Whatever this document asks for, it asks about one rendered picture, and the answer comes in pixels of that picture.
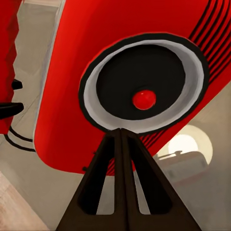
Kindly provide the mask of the radio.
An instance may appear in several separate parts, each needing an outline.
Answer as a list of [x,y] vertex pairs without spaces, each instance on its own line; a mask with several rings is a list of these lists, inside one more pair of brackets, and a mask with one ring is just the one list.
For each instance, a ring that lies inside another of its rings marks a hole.
[[[22,1],[0,0],[0,103],[14,95]],[[155,156],[230,81],[231,0],[61,0],[33,139],[12,129],[13,116],[0,133],[53,169],[85,174],[106,133],[130,130]]]

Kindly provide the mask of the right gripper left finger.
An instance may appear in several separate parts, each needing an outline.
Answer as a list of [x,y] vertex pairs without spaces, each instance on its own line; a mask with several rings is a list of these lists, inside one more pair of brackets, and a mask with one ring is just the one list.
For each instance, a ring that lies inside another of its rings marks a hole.
[[[56,231],[128,231],[121,129],[105,134]],[[112,158],[115,158],[114,213],[97,215]]]

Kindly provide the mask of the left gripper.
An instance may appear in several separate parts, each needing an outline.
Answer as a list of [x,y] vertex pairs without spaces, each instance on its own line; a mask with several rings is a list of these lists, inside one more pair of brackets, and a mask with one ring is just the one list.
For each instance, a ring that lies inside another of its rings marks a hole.
[[[22,82],[14,79],[12,83],[13,90],[22,89]],[[0,120],[19,114],[23,111],[23,103],[0,103]]]

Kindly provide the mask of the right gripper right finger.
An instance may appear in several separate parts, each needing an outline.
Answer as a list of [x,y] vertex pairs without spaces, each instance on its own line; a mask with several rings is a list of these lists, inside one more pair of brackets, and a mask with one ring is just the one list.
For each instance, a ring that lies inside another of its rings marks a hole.
[[[122,128],[121,141],[128,231],[202,231],[139,136]],[[132,160],[150,215],[139,210]]]

